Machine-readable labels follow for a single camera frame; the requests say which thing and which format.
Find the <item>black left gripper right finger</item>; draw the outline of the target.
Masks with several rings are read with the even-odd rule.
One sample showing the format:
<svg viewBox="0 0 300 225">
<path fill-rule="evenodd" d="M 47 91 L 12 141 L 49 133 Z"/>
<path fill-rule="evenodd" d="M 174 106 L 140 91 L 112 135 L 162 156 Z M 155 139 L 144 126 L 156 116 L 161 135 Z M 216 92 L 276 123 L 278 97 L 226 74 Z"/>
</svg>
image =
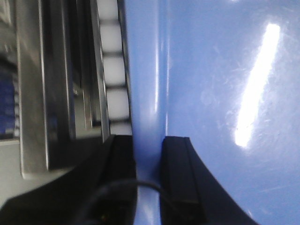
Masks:
<svg viewBox="0 0 300 225">
<path fill-rule="evenodd" d="M 187 137 L 167 136 L 162 143 L 160 200 L 163 225 L 254 225 L 256 222 L 222 188 Z"/>
</svg>

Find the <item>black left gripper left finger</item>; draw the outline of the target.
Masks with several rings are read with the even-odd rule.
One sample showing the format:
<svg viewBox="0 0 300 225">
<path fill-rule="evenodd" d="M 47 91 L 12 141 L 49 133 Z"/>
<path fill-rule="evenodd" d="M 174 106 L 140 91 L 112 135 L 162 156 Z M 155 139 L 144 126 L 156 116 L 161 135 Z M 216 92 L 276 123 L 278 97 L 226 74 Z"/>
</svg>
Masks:
<svg viewBox="0 0 300 225">
<path fill-rule="evenodd" d="M 132 136 L 112 135 L 105 143 L 94 138 L 80 146 L 92 153 L 61 177 L 7 200 L 0 210 L 1 224 L 70 225 L 98 187 L 136 178 Z M 136 199 L 136 188 L 112 192 L 88 211 L 82 223 L 131 225 Z"/>
</svg>

